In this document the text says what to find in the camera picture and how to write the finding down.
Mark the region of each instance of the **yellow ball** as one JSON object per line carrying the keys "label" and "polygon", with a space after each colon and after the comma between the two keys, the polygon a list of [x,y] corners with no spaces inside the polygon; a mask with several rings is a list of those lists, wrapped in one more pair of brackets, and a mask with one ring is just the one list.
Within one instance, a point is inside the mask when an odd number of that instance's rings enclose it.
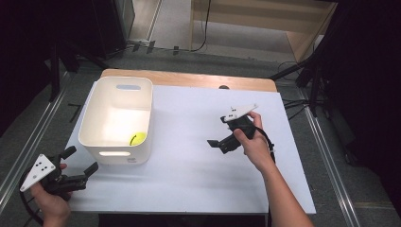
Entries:
{"label": "yellow ball", "polygon": [[147,134],[144,132],[136,132],[130,140],[130,145],[131,146],[136,146],[144,142],[144,140],[147,138]]}

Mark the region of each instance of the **person's right hand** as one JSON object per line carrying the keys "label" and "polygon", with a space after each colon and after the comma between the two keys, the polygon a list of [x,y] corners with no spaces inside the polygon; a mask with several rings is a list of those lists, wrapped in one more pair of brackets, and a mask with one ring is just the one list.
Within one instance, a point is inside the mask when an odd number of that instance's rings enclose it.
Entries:
{"label": "person's right hand", "polygon": [[[263,130],[262,117],[259,113],[250,112],[248,116],[253,119],[253,124],[257,128]],[[245,133],[240,129],[234,130],[234,136],[244,147],[244,153],[259,171],[263,173],[262,170],[266,169],[266,165],[273,164],[267,140],[259,131],[254,133],[253,139],[251,140],[248,139]]]}
{"label": "person's right hand", "polygon": [[[61,164],[61,169],[66,167],[66,164]],[[68,202],[59,196],[47,193],[41,183],[33,184],[30,193],[44,213],[44,226],[65,226],[71,213]]]}

